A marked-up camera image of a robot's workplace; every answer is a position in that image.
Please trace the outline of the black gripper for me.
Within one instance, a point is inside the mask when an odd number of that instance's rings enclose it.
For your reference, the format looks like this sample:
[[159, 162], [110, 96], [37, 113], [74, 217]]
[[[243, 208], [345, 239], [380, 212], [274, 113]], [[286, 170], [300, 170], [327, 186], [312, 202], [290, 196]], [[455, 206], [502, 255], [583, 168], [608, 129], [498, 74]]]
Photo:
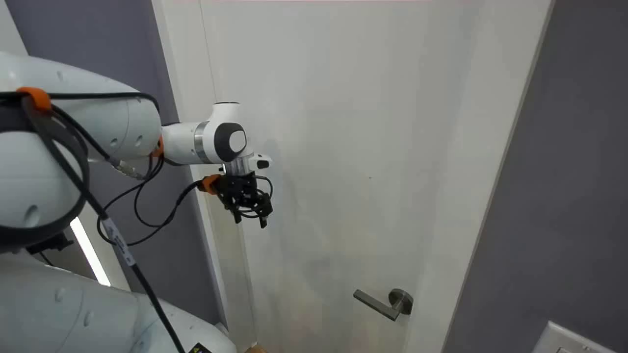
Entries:
[[241, 215], [259, 215], [261, 229], [269, 223], [269, 213], [273, 212], [271, 196], [259, 188], [259, 176], [255, 172], [237, 176], [222, 174], [218, 178], [216, 194], [225, 210], [233, 213], [235, 223]]

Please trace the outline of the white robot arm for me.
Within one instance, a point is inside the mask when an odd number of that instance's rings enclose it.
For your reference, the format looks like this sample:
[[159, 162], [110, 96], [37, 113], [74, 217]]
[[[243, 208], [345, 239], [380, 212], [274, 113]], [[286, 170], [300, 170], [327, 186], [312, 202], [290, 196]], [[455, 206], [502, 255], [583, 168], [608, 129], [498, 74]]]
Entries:
[[233, 102], [196, 123], [167, 123], [159, 102], [65, 62], [0, 53], [0, 353], [237, 353], [229, 333], [143, 284], [98, 284], [33, 255], [63, 239], [86, 208], [131, 272], [141, 266], [90, 186], [104, 161], [145, 186], [159, 166], [214, 164], [190, 186], [231, 215], [273, 212], [269, 159], [247, 147]]

